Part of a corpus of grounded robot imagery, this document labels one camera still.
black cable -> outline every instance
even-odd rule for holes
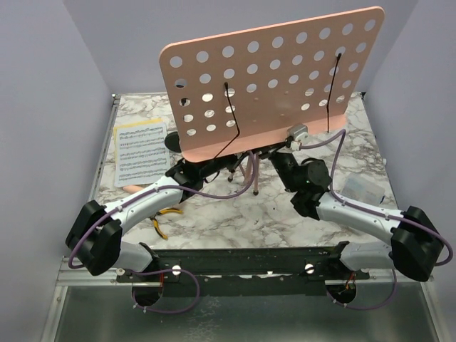
[[[334,73],[333,73],[333,79],[331,80],[331,87],[329,88],[329,95],[328,95],[328,102],[326,103],[326,114],[327,114],[327,122],[328,122],[328,133],[329,133],[329,101],[331,99],[331,94],[333,92],[333,85],[334,85],[334,78],[336,78],[336,73],[337,73],[337,65],[339,64],[339,61],[341,59],[342,53],[339,53],[336,58],[336,66],[334,66]]]
[[[207,180],[207,178],[204,178],[204,183],[209,184],[209,183],[214,182],[217,179],[217,177],[219,177],[219,175],[220,175],[220,171],[217,171],[217,174],[215,175],[214,178],[212,178],[212,180],[209,181],[209,180]]]
[[[236,115],[234,114],[233,105],[231,104],[231,100],[230,100],[230,98],[229,98],[228,82],[225,82],[225,83],[224,83],[224,86],[225,86],[225,91],[227,92],[227,99],[228,99],[229,108],[231,109],[231,113],[233,114],[234,122],[236,123],[237,134],[236,134],[236,136],[235,136],[234,138],[231,139],[230,142],[228,142],[228,144],[227,144],[225,147],[223,147],[223,148],[220,150],[220,152],[218,152],[218,153],[215,155],[214,159],[217,158],[217,157],[220,155],[220,153],[222,153],[223,151],[225,151],[225,150],[227,149],[227,147],[230,146],[230,145],[232,144],[232,142],[235,141],[236,138],[239,137],[239,135],[241,134],[241,131],[239,130],[239,126],[237,125],[237,120],[236,120]]]

metal floor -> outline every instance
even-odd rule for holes
[[[359,284],[353,302],[384,300],[391,284]],[[352,311],[327,297],[203,297],[193,311],[174,316],[133,310],[129,286],[68,287],[56,341],[437,341],[419,283],[399,283],[393,302]],[[163,299],[176,309],[191,299]]]

wire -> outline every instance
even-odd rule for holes
[[[393,279],[394,279],[393,280],[393,289],[391,290],[391,293],[387,297],[387,299],[385,299],[384,301],[382,301],[379,304],[376,304],[373,306],[351,306],[351,305],[343,304],[340,301],[335,300],[334,297],[332,297],[332,295],[329,292],[326,292],[326,294],[329,296],[329,298],[331,298],[333,300],[333,303],[335,303],[335,305],[342,306],[345,309],[357,310],[357,311],[369,311],[369,310],[376,310],[379,308],[383,308],[384,306],[387,306],[393,300],[394,296],[396,295],[396,293],[398,291],[398,276],[396,275],[396,272],[394,269],[392,269],[391,271],[393,273]]]
[[[334,136],[332,136],[331,138],[329,138],[326,141],[320,142],[320,143],[315,144],[315,145],[301,146],[302,150],[310,150],[312,148],[325,146],[325,145],[333,142],[335,139],[341,137],[341,140],[340,140],[339,145],[338,145],[337,150],[336,150],[336,154],[334,155],[333,165],[331,167],[331,179],[334,179],[334,173],[336,171],[337,160],[338,160],[338,157],[339,157],[339,155],[341,153],[341,148],[342,148],[343,141],[345,140],[346,133],[347,133],[346,130],[340,130]],[[448,256],[447,256],[447,258],[445,260],[436,262],[435,266],[442,266],[442,265],[448,264],[453,259],[453,254],[454,253],[453,253],[453,249],[452,249],[450,243],[444,237],[442,237],[440,234],[438,234],[437,232],[434,232],[433,230],[423,226],[422,224],[419,224],[419,223],[417,223],[415,221],[412,221],[411,219],[406,219],[404,217],[399,217],[399,216],[395,216],[395,215],[386,216],[382,212],[377,212],[375,210],[368,209],[368,208],[356,205],[356,204],[351,203],[351,202],[347,202],[344,199],[340,198],[339,195],[334,191],[333,182],[331,182],[331,184],[329,185],[329,189],[331,191],[331,194],[333,195],[333,197],[336,200],[338,200],[340,203],[344,203],[348,207],[352,207],[354,209],[360,210],[362,212],[367,212],[368,214],[375,215],[375,216],[378,216],[378,217],[382,217],[384,219],[394,219],[396,221],[400,221],[400,222],[404,222],[406,224],[410,224],[410,225],[412,225],[414,227],[417,227],[418,229],[423,230],[424,232],[428,233],[429,235],[432,235],[433,237],[439,239],[447,247]]]
[[[326,119],[328,121],[328,133],[329,133],[329,101],[331,100],[331,94],[333,93],[334,78],[336,78],[337,66],[341,59],[342,53],[339,53],[336,57],[336,65],[334,66],[333,78],[331,80],[331,87],[329,88],[328,102],[326,103]]]
[[[336,154],[334,155],[333,165],[331,166],[331,179],[332,180],[334,180],[334,174],[336,172],[337,160],[338,160],[338,157],[339,157],[339,155],[341,153],[341,149],[342,149],[343,141],[345,140],[346,133],[347,133],[346,130],[340,130],[334,136],[332,136],[331,138],[329,138],[326,141],[320,142],[320,143],[315,144],[315,145],[301,146],[301,150],[310,150],[312,148],[325,146],[325,145],[333,142],[335,139],[341,137],[341,140],[339,141],[339,145],[338,145],[337,150],[336,150]],[[344,203],[348,207],[352,207],[352,208],[360,210],[362,212],[367,212],[368,214],[372,214],[372,215],[375,215],[375,216],[378,216],[378,217],[382,217],[382,218],[385,218],[385,219],[394,219],[394,220],[399,221],[399,222],[404,222],[406,224],[413,225],[414,227],[417,227],[418,229],[421,229],[424,232],[427,232],[428,234],[432,235],[433,237],[436,237],[437,239],[439,239],[447,247],[448,256],[447,256],[447,258],[445,260],[436,262],[435,266],[442,266],[442,265],[448,264],[452,260],[452,258],[453,258],[453,249],[452,249],[450,243],[444,237],[440,236],[440,234],[438,234],[437,232],[434,232],[433,230],[423,226],[422,224],[419,224],[419,223],[417,223],[415,221],[412,221],[411,219],[406,219],[404,217],[399,217],[399,216],[395,216],[395,215],[385,216],[385,214],[383,214],[382,212],[377,212],[375,210],[367,209],[365,207],[356,205],[354,203],[347,202],[344,199],[340,198],[338,196],[338,194],[334,191],[333,182],[330,183],[329,189],[331,191],[331,194],[333,195],[333,197],[336,200],[338,200],[341,203]],[[397,289],[398,289],[398,278],[396,276],[396,272],[395,272],[394,269],[392,269],[391,271],[393,272],[393,279],[394,279],[393,290],[391,291],[391,293],[388,296],[388,298],[385,301],[383,301],[382,303],[380,303],[380,304],[377,304],[377,305],[374,305],[374,306],[367,306],[367,307],[349,306],[347,304],[342,304],[342,303],[338,302],[337,300],[335,300],[329,292],[326,292],[326,293],[328,294],[328,296],[330,298],[333,299],[333,303],[335,303],[336,305],[342,306],[344,308],[347,308],[347,309],[357,310],[357,311],[367,311],[367,310],[376,310],[376,309],[382,308],[382,307],[388,305],[393,300],[393,298],[394,298],[394,296],[395,296],[395,294],[397,292]]]
[[[220,170],[217,171],[217,174],[214,176],[214,178],[212,178],[212,180],[207,180],[207,178],[205,178],[204,183],[210,184],[210,183],[214,182],[217,179],[217,177],[219,177],[219,175],[220,175]]]
[[[192,278],[192,280],[195,283],[195,286],[197,288],[197,292],[195,294],[195,298],[193,299],[192,303],[190,303],[190,305],[184,307],[183,309],[179,309],[179,310],[161,310],[161,309],[154,309],[154,308],[152,308],[150,306],[141,306],[141,305],[139,305],[137,303],[136,296],[135,296],[135,291],[133,291],[132,300],[135,302],[135,305],[133,306],[133,308],[135,309],[135,308],[138,307],[138,308],[140,308],[142,310],[155,312],[157,314],[161,314],[162,313],[162,314],[169,314],[169,315],[180,314],[180,313],[183,314],[184,312],[187,312],[187,311],[193,309],[193,307],[195,305],[197,305],[197,303],[198,303],[198,301],[200,299],[200,295],[199,295],[200,294],[200,283],[198,283],[198,279],[193,273],[187,271],[186,269],[179,269],[178,271],[175,270],[175,269],[161,269],[159,271],[154,271],[154,272],[135,272],[135,271],[132,271],[132,273],[137,274],[138,276],[155,276],[155,275],[158,275],[158,274],[164,274],[164,273],[170,273],[170,272],[182,272],[182,273],[185,273],[188,276],[190,276],[190,278]]]
[[[153,194],[154,192],[159,192],[159,191],[166,190],[166,189],[178,189],[178,190],[184,190],[184,191],[187,191],[187,192],[191,192],[192,194],[195,194],[195,195],[200,195],[200,196],[203,196],[203,197],[212,198],[214,200],[218,200],[218,199],[219,200],[225,200],[225,199],[226,200],[230,200],[231,198],[235,198],[235,197],[238,197],[238,196],[242,195],[254,183],[254,178],[255,178],[254,175],[257,173],[257,169],[256,169],[257,168],[257,164],[255,163],[255,156],[254,156],[252,151],[249,151],[249,158],[251,159],[252,164],[254,166],[254,172],[252,173],[252,176],[250,177],[250,179],[249,179],[248,183],[245,185],[245,187],[242,188],[240,191],[235,192],[234,194],[225,195],[225,196],[211,195],[211,194],[206,194],[204,192],[200,192],[198,190],[191,189],[189,187],[183,187],[182,185],[164,185],[164,186],[158,187],[156,189],[151,189],[151,190],[148,190],[148,191],[144,191],[142,194],[139,194],[137,197],[134,197],[134,198],[128,200],[127,202],[122,203],[119,207],[116,207],[116,208],[112,209],[111,211],[107,212],[100,219],[98,219],[94,224],[92,224],[92,226],[87,230],[87,232],[81,237],[81,239],[78,241],[78,243],[74,246],[73,251],[71,251],[70,257],[68,259],[68,267],[70,269],[82,269],[84,267],[82,264],[74,265],[73,264],[73,260],[76,257],[76,254],[79,252],[79,250],[83,246],[84,241],[93,233],[93,231],[99,225],[104,223],[104,221],[107,218],[109,218],[112,215],[114,215],[116,212],[119,211],[119,209],[126,208],[129,205],[135,203],[136,201],[142,199],[143,197],[146,197],[148,195]]]
[[[223,147],[220,152],[218,152],[214,159],[217,158],[220,153],[222,153],[223,151],[225,151],[227,149],[228,146],[230,146],[232,144],[233,141],[235,141],[237,139],[237,137],[239,137],[239,135],[241,134],[241,130],[239,129],[239,125],[237,124],[237,119],[236,119],[236,115],[234,114],[234,109],[233,109],[233,105],[231,104],[231,99],[229,98],[229,91],[228,91],[228,82],[225,82],[224,83],[224,87],[225,87],[225,93],[227,94],[227,99],[228,99],[228,104],[229,104],[229,109],[231,110],[231,113],[233,114],[233,118],[234,118],[234,123],[236,123],[236,129],[237,129],[237,134],[234,136],[234,138],[232,138],[225,147]]]

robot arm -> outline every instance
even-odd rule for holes
[[[286,191],[295,193],[291,203],[301,216],[344,224],[381,241],[372,244],[345,244],[339,261],[348,270],[395,267],[411,279],[428,280],[442,251],[442,242],[409,224],[388,219],[388,216],[405,217],[436,232],[423,211],[413,207],[407,212],[382,209],[349,199],[347,202],[351,204],[387,216],[379,217],[354,209],[345,204],[344,198],[340,202],[329,191],[332,179],[323,160],[309,158],[299,165],[291,153],[280,152],[284,145],[262,147],[252,152],[272,162]],[[223,168],[233,172],[240,162],[241,158],[236,155],[200,163],[180,160],[159,181],[129,197],[107,203],[103,207],[96,201],[91,201],[82,208],[66,244],[70,249],[75,249],[94,222],[114,211],[101,224],[102,227],[94,230],[83,241],[76,256],[92,275],[102,274],[113,266],[136,272],[150,269],[157,255],[145,244],[122,242],[124,233],[159,210],[191,197],[193,191],[189,190],[200,190],[206,177]],[[161,187],[168,188],[156,191]]]

metal frame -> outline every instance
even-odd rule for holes
[[[110,112],[110,119],[108,124],[108,131],[105,135],[103,149],[100,154],[100,159],[98,163],[98,169],[95,174],[93,185],[90,191],[90,196],[88,200],[95,198],[96,193],[99,188],[101,175],[103,174],[105,156],[109,148],[110,137],[112,134],[112,128],[115,123],[115,118],[117,116],[118,107],[120,104],[121,95],[113,94],[113,107]],[[388,270],[371,270],[370,279],[358,280],[359,284],[369,284],[369,283],[390,283],[392,276]],[[63,258],[61,263],[61,268],[58,272],[58,278],[56,280],[56,287],[53,294],[53,299],[51,306],[48,312],[46,323],[44,326],[43,334],[41,337],[41,342],[54,341],[56,338],[58,325],[60,323],[61,315],[63,312],[63,306],[66,300],[66,294],[69,286],[132,286],[132,283],[118,283],[116,281],[116,270],[110,269],[104,274],[93,277],[87,270],[70,270],[68,268],[68,258]],[[413,280],[398,274],[398,282],[406,283],[413,282]],[[340,284],[341,281],[338,280],[328,280],[326,284]],[[160,284],[157,282],[147,282],[147,283],[136,283],[135,286],[147,286],[147,287],[158,287]],[[433,276],[427,283],[421,283],[423,289],[423,294],[427,303],[428,310],[430,312],[430,318],[432,324],[435,328],[436,338],[439,341],[451,341],[450,332],[448,331],[445,317],[443,316],[437,293],[435,290],[435,281]]]

